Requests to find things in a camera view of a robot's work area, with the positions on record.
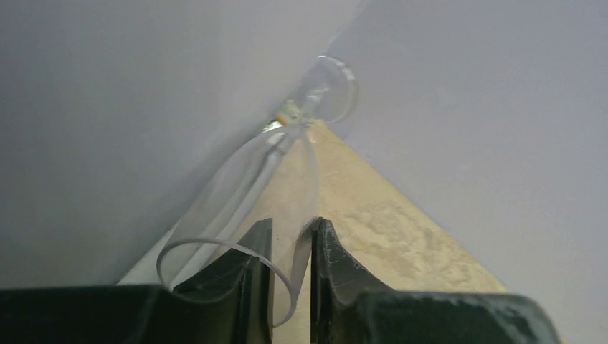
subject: marble surface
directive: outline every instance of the marble surface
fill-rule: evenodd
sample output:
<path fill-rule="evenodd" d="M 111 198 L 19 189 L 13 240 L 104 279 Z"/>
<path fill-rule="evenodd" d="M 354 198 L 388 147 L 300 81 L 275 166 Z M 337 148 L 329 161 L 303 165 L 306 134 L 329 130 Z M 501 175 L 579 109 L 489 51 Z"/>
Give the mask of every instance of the marble surface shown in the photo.
<path fill-rule="evenodd" d="M 324 125 L 309 137 L 320 169 L 320 215 L 342 244 L 396 289 L 505 292 L 505 286 Z M 309 343 L 310 266 L 292 319 L 274 343 Z"/>

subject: wall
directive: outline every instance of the wall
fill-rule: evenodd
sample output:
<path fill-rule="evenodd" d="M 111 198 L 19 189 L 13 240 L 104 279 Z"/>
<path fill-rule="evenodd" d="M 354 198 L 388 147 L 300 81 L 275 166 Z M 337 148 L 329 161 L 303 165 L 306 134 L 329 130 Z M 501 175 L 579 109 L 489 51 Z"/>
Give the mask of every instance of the wall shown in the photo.
<path fill-rule="evenodd" d="M 357 6 L 0 5 L 0 287 L 116 282 Z"/>
<path fill-rule="evenodd" d="M 378 0 L 333 129 L 572 343 L 608 343 L 605 1 Z"/>

